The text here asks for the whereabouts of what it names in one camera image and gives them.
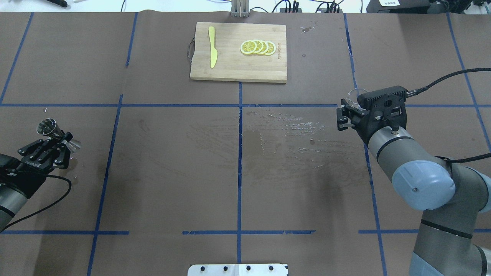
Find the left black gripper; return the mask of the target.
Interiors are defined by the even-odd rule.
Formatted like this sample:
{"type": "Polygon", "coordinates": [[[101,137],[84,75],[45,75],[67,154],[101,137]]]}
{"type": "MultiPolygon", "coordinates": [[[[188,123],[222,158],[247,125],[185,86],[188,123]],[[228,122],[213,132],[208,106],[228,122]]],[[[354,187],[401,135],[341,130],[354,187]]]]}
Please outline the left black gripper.
{"type": "Polygon", "coordinates": [[[44,151],[46,140],[39,139],[18,150],[22,156],[20,165],[15,169],[15,179],[26,180],[32,177],[48,175],[54,168],[67,169],[71,151],[58,140],[50,138],[51,151],[44,151]]]}

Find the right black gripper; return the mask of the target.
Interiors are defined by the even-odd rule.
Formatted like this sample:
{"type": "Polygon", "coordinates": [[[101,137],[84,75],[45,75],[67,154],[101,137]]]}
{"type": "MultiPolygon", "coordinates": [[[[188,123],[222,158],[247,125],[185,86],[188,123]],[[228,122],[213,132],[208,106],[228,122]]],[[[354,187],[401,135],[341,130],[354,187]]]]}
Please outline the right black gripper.
{"type": "Polygon", "coordinates": [[[368,143],[372,136],[384,127],[393,132],[400,127],[407,127],[407,112],[405,108],[392,110],[388,119],[383,116],[382,110],[368,111],[349,98],[341,99],[339,111],[336,112],[337,130],[344,131],[353,128],[364,143],[368,143]]]}

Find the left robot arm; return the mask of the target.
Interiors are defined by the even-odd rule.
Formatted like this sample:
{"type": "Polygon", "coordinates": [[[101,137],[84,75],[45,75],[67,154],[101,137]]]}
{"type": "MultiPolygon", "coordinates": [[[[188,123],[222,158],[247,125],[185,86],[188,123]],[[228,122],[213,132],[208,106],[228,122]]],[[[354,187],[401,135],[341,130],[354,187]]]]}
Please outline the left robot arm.
{"type": "Polygon", "coordinates": [[[68,148],[72,133],[59,137],[38,139],[18,149],[22,159],[1,154],[0,209],[1,232],[9,227],[48,210],[65,199],[72,190],[72,182],[66,177],[51,175],[55,168],[67,169],[71,151],[68,148]],[[13,221],[21,208],[39,190],[48,178],[67,183],[67,191],[48,206],[13,221]]]}

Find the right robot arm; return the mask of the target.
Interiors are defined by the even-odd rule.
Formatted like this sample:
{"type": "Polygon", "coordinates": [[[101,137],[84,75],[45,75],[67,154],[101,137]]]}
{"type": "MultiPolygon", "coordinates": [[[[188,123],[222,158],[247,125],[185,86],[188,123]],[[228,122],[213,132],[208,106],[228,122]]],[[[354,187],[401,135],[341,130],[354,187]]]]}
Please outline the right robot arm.
{"type": "Polygon", "coordinates": [[[395,192],[422,211],[411,276],[489,276],[490,250],[472,243],[479,213],[490,210],[490,178],[429,154],[405,129],[403,100],[379,99],[370,109],[341,100],[338,130],[355,129],[395,192]]]}

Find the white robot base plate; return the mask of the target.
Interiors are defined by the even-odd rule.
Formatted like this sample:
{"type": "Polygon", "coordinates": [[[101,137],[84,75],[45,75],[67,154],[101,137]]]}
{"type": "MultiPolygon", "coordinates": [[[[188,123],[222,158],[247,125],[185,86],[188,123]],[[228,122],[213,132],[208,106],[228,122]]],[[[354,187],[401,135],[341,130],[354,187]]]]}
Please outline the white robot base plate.
{"type": "Polygon", "coordinates": [[[189,267],[188,276],[289,276],[287,264],[196,264],[189,267]]]}

